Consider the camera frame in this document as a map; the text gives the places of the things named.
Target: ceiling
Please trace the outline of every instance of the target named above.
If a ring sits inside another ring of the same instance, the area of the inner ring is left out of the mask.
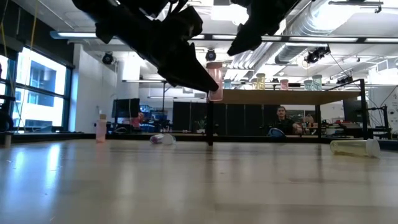
[[[35,1],[33,0],[13,0],[25,10],[34,13]],[[287,25],[293,24],[298,17],[299,12],[311,0],[302,0],[297,7],[287,16]],[[398,2],[395,0],[384,0],[385,2]],[[237,26],[232,21],[216,21],[211,19],[211,12],[215,9],[222,9],[228,5],[228,0],[204,0],[190,1],[203,19],[203,33],[213,34],[235,34]],[[79,11],[72,3],[72,0],[39,0],[38,18],[58,31],[73,32],[94,32],[94,22]],[[333,22],[339,15],[330,14],[328,18]],[[375,14],[374,9],[362,9],[353,14],[345,23],[335,29],[330,35],[340,36],[398,36],[398,4],[387,5],[381,13]],[[125,46],[119,40],[112,40],[109,45],[105,45],[100,40],[82,39],[77,42],[85,46],[85,50],[92,51],[101,55],[106,51],[113,51],[117,58],[124,58],[129,47]],[[202,64],[206,64],[205,54],[207,49],[216,50],[217,60],[232,61],[234,58],[226,54],[231,42],[228,41],[205,41],[195,40],[197,47],[197,58]],[[366,45],[366,44],[331,44],[332,55],[339,62],[342,69],[353,69],[353,75],[356,77],[365,77],[368,69],[375,65],[375,62],[381,61],[383,57],[393,57],[398,55],[398,45]],[[262,57],[269,57],[269,52]],[[263,66],[261,58],[256,61],[256,71]],[[289,66],[281,67],[284,77],[296,81],[302,81],[315,74],[322,74],[324,77],[330,77],[341,73],[341,68],[337,66],[331,57],[326,57],[309,69],[304,69],[297,65],[296,60]],[[157,73],[155,67],[144,62],[141,68],[142,75],[150,75],[152,78]],[[278,76],[278,72],[265,72],[267,77]]]

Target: desk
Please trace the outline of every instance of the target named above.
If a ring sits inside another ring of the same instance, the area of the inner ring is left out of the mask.
[[[350,83],[360,82],[360,91],[331,91]],[[364,139],[368,138],[365,81],[354,80],[325,91],[283,91],[283,90],[224,90],[223,100],[209,101],[207,105],[207,124],[213,124],[215,103],[244,105],[315,105],[315,122],[321,124],[320,106],[340,100],[361,97]],[[318,138],[322,138],[322,127],[318,125]],[[213,145],[213,125],[206,126],[206,141]]]

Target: person sitting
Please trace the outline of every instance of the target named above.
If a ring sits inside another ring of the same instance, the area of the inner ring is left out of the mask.
[[[283,131],[284,134],[302,134],[302,129],[298,124],[286,117],[286,108],[284,106],[278,107],[277,116],[278,120],[273,125],[274,128]]]

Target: exposed duct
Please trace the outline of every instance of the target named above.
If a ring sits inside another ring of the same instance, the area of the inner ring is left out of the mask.
[[[329,35],[359,9],[359,7],[355,6],[330,6],[328,5],[329,1],[318,0],[310,3],[283,34],[301,36]],[[306,49],[307,47],[286,46],[281,43],[272,44],[265,57],[257,63],[256,72],[264,63],[270,62],[270,60],[277,64],[289,64]]]

